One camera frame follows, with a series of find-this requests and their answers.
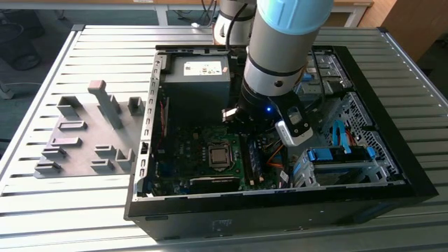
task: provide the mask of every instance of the aluminum extrusion table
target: aluminum extrusion table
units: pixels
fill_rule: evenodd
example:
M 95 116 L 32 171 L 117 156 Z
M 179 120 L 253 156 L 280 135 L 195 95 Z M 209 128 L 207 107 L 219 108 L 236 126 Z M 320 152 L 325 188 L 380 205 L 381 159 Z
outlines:
M 87 26 L 72 31 L 0 162 L 0 248 L 8 251 L 447 251 L 448 102 L 388 33 L 320 31 L 316 44 L 347 46 L 440 196 L 363 225 L 157 244 L 123 220 L 128 175 L 32 177 L 59 117 L 61 95 L 92 102 L 104 79 L 119 101 L 147 95 L 156 44 L 211 44 L 212 30 L 181 26 Z

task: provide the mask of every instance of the floor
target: floor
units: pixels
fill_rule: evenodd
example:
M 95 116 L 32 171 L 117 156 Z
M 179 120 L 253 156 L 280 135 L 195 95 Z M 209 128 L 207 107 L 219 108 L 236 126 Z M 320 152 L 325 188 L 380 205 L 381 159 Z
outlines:
M 3 83 L 32 82 L 41 83 L 64 44 L 72 24 L 89 25 L 157 25 L 156 12 L 151 10 L 69 10 L 37 11 L 40 22 L 45 29 L 45 35 L 33 39 L 33 45 L 41 56 L 40 65 L 27 71 L 15 71 L 0 60 L 0 81 Z M 181 14 L 188 18 L 181 19 L 175 12 L 168 12 L 168 22 L 171 25 L 189 25 L 201 16 L 201 11 L 192 11 Z M 444 95 L 448 95 L 448 85 L 444 74 L 448 70 L 448 48 L 443 48 L 441 43 L 436 43 L 419 61 L 421 68 L 431 72 L 429 79 L 436 84 Z M 11 139 L 21 118 L 28 110 L 39 85 L 16 84 L 8 86 L 13 92 L 12 100 L 0 100 L 0 139 Z M 7 148 L 7 143 L 0 142 L 0 154 Z

